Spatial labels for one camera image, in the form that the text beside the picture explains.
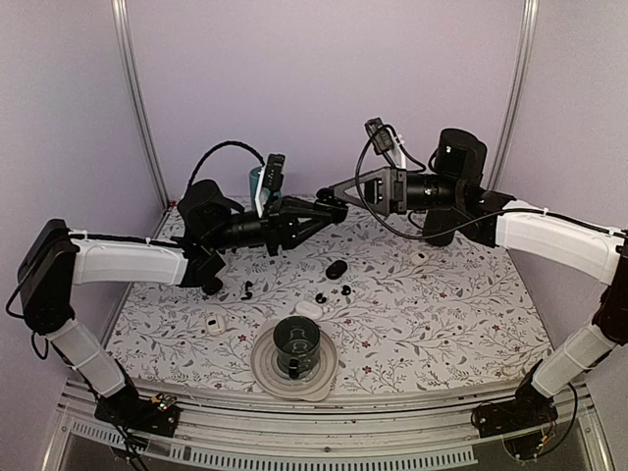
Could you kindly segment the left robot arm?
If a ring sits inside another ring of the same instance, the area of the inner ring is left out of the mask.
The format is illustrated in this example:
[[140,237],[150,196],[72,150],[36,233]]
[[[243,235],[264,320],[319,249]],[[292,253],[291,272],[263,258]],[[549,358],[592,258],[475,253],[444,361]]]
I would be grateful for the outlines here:
[[145,418],[145,404],[124,368],[77,320],[73,287],[156,283],[208,292],[225,266],[226,250],[263,246],[275,256],[347,215],[346,204],[328,189],[313,201],[272,196],[261,210],[247,211],[212,180],[192,184],[177,209],[184,234],[170,241],[72,233],[63,220],[48,221],[24,258],[9,298],[21,304],[17,318],[46,338],[126,426]]

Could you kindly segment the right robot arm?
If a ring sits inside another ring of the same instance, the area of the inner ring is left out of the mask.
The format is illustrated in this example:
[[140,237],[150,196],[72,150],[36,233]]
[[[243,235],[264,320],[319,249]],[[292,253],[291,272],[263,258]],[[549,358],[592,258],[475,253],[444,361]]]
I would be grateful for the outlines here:
[[337,199],[366,209],[378,223],[390,214],[426,214],[418,239],[445,246],[457,233],[487,247],[540,256],[585,273],[606,286],[588,325],[540,361],[517,388],[507,419],[527,428],[571,380],[627,342],[627,234],[537,208],[481,187],[487,147],[460,129],[442,130],[428,165],[409,171],[393,156],[408,154],[390,125],[370,125],[367,148],[387,166],[354,171],[332,185]]

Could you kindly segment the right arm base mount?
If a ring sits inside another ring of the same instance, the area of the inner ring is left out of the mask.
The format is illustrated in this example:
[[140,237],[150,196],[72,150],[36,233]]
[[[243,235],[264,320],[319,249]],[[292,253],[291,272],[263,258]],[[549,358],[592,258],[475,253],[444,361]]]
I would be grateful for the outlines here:
[[481,438],[499,436],[554,422],[558,412],[553,402],[513,398],[502,402],[483,402],[471,413],[471,424]]

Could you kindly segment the black case with gold line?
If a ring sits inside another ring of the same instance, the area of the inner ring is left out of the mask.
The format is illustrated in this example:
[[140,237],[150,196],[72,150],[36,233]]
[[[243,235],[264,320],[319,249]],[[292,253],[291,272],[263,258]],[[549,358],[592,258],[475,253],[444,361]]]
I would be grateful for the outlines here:
[[318,204],[334,207],[342,207],[345,205],[343,201],[335,197],[334,191],[330,187],[320,188],[316,192],[316,202]]

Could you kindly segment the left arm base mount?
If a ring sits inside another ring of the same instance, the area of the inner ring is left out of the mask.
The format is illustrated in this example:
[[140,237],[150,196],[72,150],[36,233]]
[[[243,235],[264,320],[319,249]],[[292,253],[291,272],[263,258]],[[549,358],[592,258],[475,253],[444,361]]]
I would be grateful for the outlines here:
[[141,398],[135,390],[120,391],[97,399],[94,417],[124,429],[172,438],[179,424],[178,398],[157,393]]

